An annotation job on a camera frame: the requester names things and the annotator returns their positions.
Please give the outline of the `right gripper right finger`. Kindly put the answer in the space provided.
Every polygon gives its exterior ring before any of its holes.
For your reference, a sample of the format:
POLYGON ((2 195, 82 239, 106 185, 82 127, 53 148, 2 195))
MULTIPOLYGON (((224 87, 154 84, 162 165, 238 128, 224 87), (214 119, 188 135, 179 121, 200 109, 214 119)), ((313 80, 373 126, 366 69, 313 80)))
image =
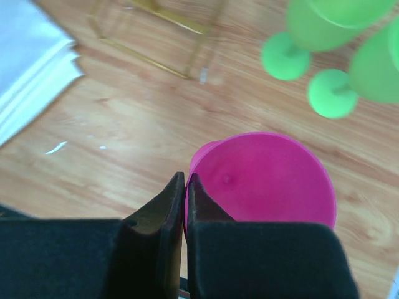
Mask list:
POLYGON ((238 222, 192 175, 186 241, 191 298, 359 298, 339 238, 307 222, 238 222))

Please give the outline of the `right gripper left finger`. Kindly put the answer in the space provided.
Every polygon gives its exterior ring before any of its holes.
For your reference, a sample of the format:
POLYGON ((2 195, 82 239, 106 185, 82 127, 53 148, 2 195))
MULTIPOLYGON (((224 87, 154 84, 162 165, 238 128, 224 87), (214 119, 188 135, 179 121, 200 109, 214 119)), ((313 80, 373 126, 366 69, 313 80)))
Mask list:
POLYGON ((124 219, 1 207, 2 298, 177 298, 185 178, 124 219))

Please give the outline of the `magenta wine glass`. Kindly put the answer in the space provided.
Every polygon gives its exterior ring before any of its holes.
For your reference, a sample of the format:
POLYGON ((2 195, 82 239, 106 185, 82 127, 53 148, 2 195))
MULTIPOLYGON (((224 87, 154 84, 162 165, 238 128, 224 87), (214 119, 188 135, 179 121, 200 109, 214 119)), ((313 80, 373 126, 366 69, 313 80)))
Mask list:
POLYGON ((337 198, 322 162, 299 141, 250 132, 203 145, 189 174, 236 221, 312 222, 334 229, 337 198))

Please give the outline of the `green wine glass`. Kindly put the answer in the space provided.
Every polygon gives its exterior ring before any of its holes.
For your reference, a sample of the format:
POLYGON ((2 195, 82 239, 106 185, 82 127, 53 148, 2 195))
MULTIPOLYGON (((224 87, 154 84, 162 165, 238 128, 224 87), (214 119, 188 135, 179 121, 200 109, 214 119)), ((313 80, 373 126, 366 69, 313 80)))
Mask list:
POLYGON ((296 80, 308 70, 312 54, 350 42, 391 10, 395 1, 289 1, 286 30, 262 46, 261 62, 272 77, 296 80))
POLYGON ((347 72, 325 69, 309 82, 312 109, 330 119, 344 118, 358 99, 398 103, 398 18, 368 38, 352 57, 347 72))

